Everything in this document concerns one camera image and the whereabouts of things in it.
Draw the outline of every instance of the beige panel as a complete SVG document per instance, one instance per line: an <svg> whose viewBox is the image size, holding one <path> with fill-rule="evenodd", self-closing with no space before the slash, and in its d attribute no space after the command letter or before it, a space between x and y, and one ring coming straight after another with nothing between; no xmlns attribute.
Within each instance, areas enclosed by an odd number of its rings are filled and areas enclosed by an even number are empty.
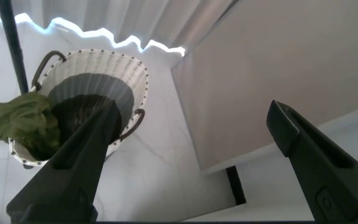
<svg viewBox="0 0 358 224"><path fill-rule="evenodd" d="M273 99L319 125L358 109L358 1L240 1L172 69L201 168L272 142Z"/></svg>

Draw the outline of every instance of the white woven basket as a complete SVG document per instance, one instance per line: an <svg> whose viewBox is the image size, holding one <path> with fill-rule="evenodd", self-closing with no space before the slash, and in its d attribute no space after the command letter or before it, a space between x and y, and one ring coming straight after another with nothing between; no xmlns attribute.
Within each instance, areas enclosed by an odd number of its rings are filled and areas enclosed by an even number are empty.
<svg viewBox="0 0 358 224"><path fill-rule="evenodd" d="M58 55L60 58L40 77L44 66L54 55ZM132 90L133 107L129 109L126 108L126 110L129 110L131 113L131 118L129 119L128 117L125 128L122 127L123 131L120 138L109 145L106 154L106 156L109 156L117 150L120 143L122 143L143 120L143 108L147 99L149 84L147 68L140 60L134 57L106 50L83 49L76 52L69 52L66 55L53 51L47 54L41 62L40 67L35 73L30 91L37 91L51 98L50 95L55 94L51 93L55 86L61 84L67 78L76 78L75 76L84 73L102 74L103 77L108 75L115 79L118 78ZM100 94L103 92L107 97L116 100L112 98L114 96L112 92L117 88L115 88L115 86L108 86L104 82L102 79L92 80L92 82L88 80L82 81L78 86L68 87L66 92L59 93L59 97L56 97L55 94L52 101L59 103L59 101L65 98L74 97L79 94L76 93L77 90L79 90L79 92L82 91L82 94ZM19 162L28 166L43 166L48 162L37 161L23 145L13 139L9 140L9 152Z"/></svg>

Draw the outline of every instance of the wall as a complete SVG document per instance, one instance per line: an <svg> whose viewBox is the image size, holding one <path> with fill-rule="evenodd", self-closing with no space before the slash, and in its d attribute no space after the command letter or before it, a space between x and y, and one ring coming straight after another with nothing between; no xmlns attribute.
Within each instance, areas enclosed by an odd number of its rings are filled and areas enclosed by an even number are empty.
<svg viewBox="0 0 358 224"><path fill-rule="evenodd" d="M316 125L358 109L358 1L239 1L172 74L208 170L272 142L272 99Z"/></svg>
<svg viewBox="0 0 358 224"><path fill-rule="evenodd" d="M358 111L319 129L358 160ZM237 166L246 204L190 221L313 220L290 161L276 145L268 147L268 153Z"/></svg>

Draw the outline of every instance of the basket rim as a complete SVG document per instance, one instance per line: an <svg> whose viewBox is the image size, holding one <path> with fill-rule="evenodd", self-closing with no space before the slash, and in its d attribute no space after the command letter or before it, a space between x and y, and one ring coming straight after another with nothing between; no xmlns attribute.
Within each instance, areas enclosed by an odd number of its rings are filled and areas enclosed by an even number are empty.
<svg viewBox="0 0 358 224"><path fill-rule="evenodd" d="M74 55L76 54L88 54L88 53L92 53L92 52L99 52L99 53L103 53L103 54L116 54L118 55L119 57L124 57L124 58L127 58L127 59L131 59L131 60L135 60L135 61L138 61L140 66L145 70L147 71L147 67L142 63L142 61L140 61L139 59L133 57L133 56L130 56L130 55L126 55L126 54L122 54L122 53L119 53L119 52L115 52L115 51L110 51L110 50L101 50L101 49L80 49L80 50L74 50L74 51L70 51L70 52L67 52L64 56L66 57L66 60L69 61L70 58L72 58ZM42 75L40 78L39 78L39 84L42 86L42 83L48 78L49 76L49 73L51 71L53 71L53 69L56 69L59 65L61 65L62 63L65 63L63 62L63 60L61 58L59 58L56 62L54 62L47 70L46 73L44 73L44 75ZM29 92L37 92L37 89L35 86L32 86L29 90ZM138 108L135 108L134 109L134 112L135 110L137 109L143 109L144 110L144 107L145 107L145 103L147 101L147 97L149 95L149 73L146 72L146 76L145 76L145 90L144 90L144 95L143 95L143 98L142 98L142 101L140 103L140 106ZM129 122L127 124L127 126L124 128L124 130L122 131L122 133L120 134L120 137L127 133L128 130L130 130L137 122L137 120L140 118L140 115L139 114L136 114L134 113L132 114L131 118L129 119ZM106 157L109 156L110 154L112 154L114 151L117 150L118 146L123 142L125 141L125 139L123 140L120 140L117 139L115 140L114 142L112 142L109 147L108 147L108 150L106 152ZM26 165L30 165L30 166L43 166L45 165L48 160L46 161L28 161L27 159L24 159L24 158L21 158L18 154L18 152L16 151L16 144L20 144L19 142L16 142L15 140L13 139L8 139L8 144L9 144L9 153L16 159L18 160L20 163L22 164L26 164Z"/></svg>

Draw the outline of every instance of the white curtain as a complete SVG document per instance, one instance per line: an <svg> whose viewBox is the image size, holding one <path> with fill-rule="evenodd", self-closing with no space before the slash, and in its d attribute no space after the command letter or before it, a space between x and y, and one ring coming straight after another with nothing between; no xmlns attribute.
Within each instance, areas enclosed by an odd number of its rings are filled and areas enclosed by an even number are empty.
<svg viewBox="0 0 358 224"><path fill-rule="evenodd" d="M26 13L40 27L62 17L83 31L106 28L121 42L134 35L171 47L194 47L232 0L11 0L15 15Z"/></svg>

